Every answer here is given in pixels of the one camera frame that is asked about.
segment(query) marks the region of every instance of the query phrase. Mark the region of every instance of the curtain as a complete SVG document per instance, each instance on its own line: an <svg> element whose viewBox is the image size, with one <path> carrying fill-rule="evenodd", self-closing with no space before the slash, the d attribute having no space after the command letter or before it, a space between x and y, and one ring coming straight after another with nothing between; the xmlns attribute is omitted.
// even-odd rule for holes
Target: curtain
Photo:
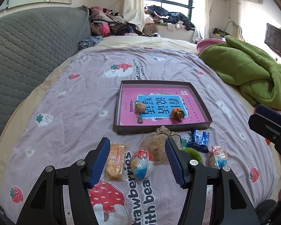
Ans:
<svg viewBox="0 0 281 225"><path fill-rule="evenodd" d="M209 13L212 0L193 0L193 12L191 21L196 29L193 35L193 42L209 38Z"/></svg>
<svg viewBox="0 0 281 225"><path fill-rule="evenodd" d="M125 0L123 17L126 22L136 25L142 31L145 25L143 0Z"/></svg>

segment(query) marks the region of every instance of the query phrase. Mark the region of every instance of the gray quilted cushion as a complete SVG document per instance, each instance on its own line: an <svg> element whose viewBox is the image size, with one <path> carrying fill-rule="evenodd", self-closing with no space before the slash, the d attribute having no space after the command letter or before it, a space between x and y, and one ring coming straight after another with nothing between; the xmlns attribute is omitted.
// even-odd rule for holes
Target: gray quilted cushion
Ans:
<svg viewBox="0 0 281 225"><path fill-rule="evenodd" d="M0 18L0 135L14 110L90 36L86 7L43 7Z"/></svg>

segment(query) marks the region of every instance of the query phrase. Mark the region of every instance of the electrical cord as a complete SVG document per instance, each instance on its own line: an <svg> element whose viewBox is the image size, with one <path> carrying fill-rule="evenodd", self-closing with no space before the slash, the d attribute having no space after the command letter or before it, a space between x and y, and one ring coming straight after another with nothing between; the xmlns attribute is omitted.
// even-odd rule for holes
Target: electrical cord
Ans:
<svg viewBox="0 0 281 225"><path fill-rule="evenodd" d="M241 28L239 25L237 25L234 21L229 21L229 22L227 23L227 26L226 26L226 28L224 29L224 32L225 32L226 29L228 28L228 24L229 24L229 23L233 23L233 26L235 26L235 27L237 27L237 28L239 29L239 36L240 36L241 39L243 39L243 36L242 36L242 28Z"/></svg>
<svg viewBox="0 0 281 225"><path fill-rule="evenodd" d="M111 4L107 9L109 9L111 6L113 6L114 4L116 4L119 0L117 0L115 3Z"/></svg>
<svg viewBox="0 0 281 225"><path fill-rule="evenodd" d="M231 11L231 0L229 2L229 15L228 15L228 18L230 19L230 11Z"/></svg>

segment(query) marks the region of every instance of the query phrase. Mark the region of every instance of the snack package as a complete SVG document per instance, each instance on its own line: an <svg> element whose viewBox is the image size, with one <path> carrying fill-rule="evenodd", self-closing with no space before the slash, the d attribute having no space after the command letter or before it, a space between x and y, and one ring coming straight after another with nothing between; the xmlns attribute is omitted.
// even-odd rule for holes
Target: snack package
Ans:
<svg viewBox="0 0 281 225"><path fill-rule="evenodd" d="M154 158L147 149L138 150L132 155L130 167L136 178L147 179L154 169Z"/></svg>
<svg viewBox="0 0 281 225"><path fill-rule="evenodd" d="M222 166L228 164L228 155L220 146L213 146L209 163L211 167L220 169Z"/></svg>
<svg viewBox="0 0 281 225"><path fill-rule="evenodd" d="M201 130L191 130L191 135L187 143L187 147L194 148L195 150L208 153L209 133Z"/></svg>
<svg viewBox="0 0 281 225"><path fill-rule="evenodd" d="M105 179L124 179L125 146L111 144L105 168Z"/></svg>

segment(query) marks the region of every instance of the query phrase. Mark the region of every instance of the pile of clothes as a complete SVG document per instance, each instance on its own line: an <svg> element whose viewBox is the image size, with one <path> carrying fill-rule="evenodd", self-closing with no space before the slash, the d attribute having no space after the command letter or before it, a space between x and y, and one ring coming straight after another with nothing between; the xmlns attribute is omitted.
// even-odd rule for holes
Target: pile of clothes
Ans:
<svg viewBox="0 0 281 225"><path fill-rule="evenodd" d="M146 6L143 33L151 35L158 32L158 24L167 26L169 30L183 28L189 31L195 28L194 24L182 13L169 12L156 5Z"/></svg>
<svg viewBox="0 0 281 225"><path fill-rule="evenodd" d="M126 23L120 13L113 13L112 10L100 6L93 6L89 8L89 11L92 36L143 35L135 25Z"/></svg>

